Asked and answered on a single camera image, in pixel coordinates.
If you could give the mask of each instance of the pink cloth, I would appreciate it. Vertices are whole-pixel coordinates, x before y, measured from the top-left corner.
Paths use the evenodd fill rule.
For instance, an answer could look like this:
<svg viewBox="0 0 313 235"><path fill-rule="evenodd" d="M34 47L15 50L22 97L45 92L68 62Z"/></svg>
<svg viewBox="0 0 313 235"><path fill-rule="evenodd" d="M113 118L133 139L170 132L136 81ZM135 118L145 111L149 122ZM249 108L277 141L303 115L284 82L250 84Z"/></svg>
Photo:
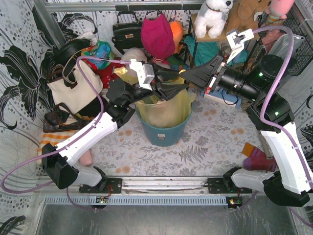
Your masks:
<svg viewBox="0 0 313 235"><path fill-rule="evenodd" d="M141 41L147 52L154 57L166 59L174 53L173 33L164 14L152 21L147 18L143 20Z"/></svg>
<svg viewBox="0 0 313 235"><path fill-rule="evenodd" d="M89 166L92 164L92 155L90 149L88 149L80 158L79 163L83 166Z"/></svg>

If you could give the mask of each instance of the white plush dog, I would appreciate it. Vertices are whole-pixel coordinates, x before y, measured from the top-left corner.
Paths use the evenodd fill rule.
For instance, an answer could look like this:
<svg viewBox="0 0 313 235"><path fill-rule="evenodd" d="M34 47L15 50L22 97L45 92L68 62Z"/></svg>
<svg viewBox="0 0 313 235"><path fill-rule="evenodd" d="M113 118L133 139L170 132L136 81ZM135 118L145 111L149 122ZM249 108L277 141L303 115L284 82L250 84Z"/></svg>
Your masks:
<svg viewBox="0 0 313 235"><path fill-rule="evenodd" d="M205 37L207 26L210 27L208 32L210 38L220 36L232 6L233 0L206 0L195 21L197 38Z"/></svg>

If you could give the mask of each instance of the gray fabric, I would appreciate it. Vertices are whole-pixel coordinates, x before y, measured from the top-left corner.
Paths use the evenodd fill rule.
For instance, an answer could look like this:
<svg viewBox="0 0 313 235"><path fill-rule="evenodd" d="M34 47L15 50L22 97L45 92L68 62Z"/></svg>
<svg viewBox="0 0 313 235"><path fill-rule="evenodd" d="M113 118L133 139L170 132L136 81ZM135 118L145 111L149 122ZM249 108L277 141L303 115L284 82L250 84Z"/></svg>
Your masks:
<svg viewBox="0 0 313 235"><path fill-rule="evenodd" d="M223 12L222 20L227 21L227 18L228 18L228 12L227 13Z"/></svg>
<svg viewBox="0 0 313 235"><path fill-rule="evenodd" d="M209 7L207 6L206 2L204 2L200 8L200 11L198 12L198 16L204 17L204 15L208 9L209 9Z"/></svg>

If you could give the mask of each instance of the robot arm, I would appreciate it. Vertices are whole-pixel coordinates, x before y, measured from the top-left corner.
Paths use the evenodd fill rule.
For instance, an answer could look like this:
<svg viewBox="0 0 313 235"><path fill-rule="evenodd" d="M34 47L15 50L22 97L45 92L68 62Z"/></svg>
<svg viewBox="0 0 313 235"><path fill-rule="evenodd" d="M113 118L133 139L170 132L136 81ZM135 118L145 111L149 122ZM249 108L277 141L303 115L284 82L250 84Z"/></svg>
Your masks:
<svg viewBox="0 0 313 235"><path fill-rule="evenodd" d="M129 121L134 114L134 109L129 106L130 104L153 94L169 100L188 87L187 84L161 84L157 77L155 79L152 65L132 60L130 68L137 72L138 83L130 85L122 79L111 82L106 94L109 103L102 115L99 114L83 129L57 146L46 144L43 147L43 154L66 147L65 150L42 160L43 169L59 189L67 188L72 184L83 184L99 191L103 190L107 179L104 172L97 167L80 165L78 160L82 154L103 137Z"/></svg>
<svg viewBox="0 0 313 235"><path fill-rule="evenodd" d="M232 47L232 53L227 62L234 58L244 48L242 42L253 38L250 30L242 33L231 31L227 39ZM249 118L261 132L273 151L279 171L276 173L261 173L248 171L239 167L231 169L224 175L227 187L250 188L264 192L274 203L282 206L305 205L309 200L311 190L304 168L295 148L287 135L279 129L263 123L260 112L270 87L282 66L283 60L275 55L266 55L244 75L224 62L222 54L218 54L210 62L180 74L182 78L193 83L207 93L221 87L231 94L250 100L253 104L247 108ZM285 73L281 81L290 78ZM265 118L283 126L294 138L297 148L303 155L296 134L294 116L288 102L275 93L266 108ZM313 173L307 162L305 164L311 178Z"/></svg>

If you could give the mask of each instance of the wire basket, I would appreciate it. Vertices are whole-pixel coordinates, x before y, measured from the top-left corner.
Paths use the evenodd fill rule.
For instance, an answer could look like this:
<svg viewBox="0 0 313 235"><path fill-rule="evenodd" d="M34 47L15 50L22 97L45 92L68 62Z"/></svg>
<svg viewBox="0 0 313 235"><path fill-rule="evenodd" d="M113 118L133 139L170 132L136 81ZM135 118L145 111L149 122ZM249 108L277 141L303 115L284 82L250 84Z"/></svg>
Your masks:
<svg viewBox="0 0 313 235"><path fill-rule="evenodd" d="M263 14L262 15L261 25L262 25L262 23L265 22L266 17L267 17L267 14ZM297 34L297 35L305 37L304 42L300 45L300 47L296 50L296 52L292 56L295 59L295 61L296 61L295 65L288 70L288 72L290 73L291 76L298 76L300 73L302 73L302 71L308 66L308 64L313 59L313 48L310 45L310 42L307 40L307 37L304 34L304 32L299 27L300 26L300 22L298 21L297 17L292 12L289 12L287 14L287 18L285 20L277 20L277 21L274 21L271 24L272 25L277 24L277 25L287 26L287 27L289 27L292 30L292 32L294 34ZM274 30L273 31L264 31L264 32L260 32L259 33L259 36L260 36L260 39L261 39L260 43L261 44L264 43L266 53L269 52L269 50L275 44L276 40L282 34L285 34L285 32L279 31L279 30L276 30L276 31L274 31ZM271 36L272 39L275 38L276 40L267 43L267 38L266 37L269 37L269 36Z"/></svg>

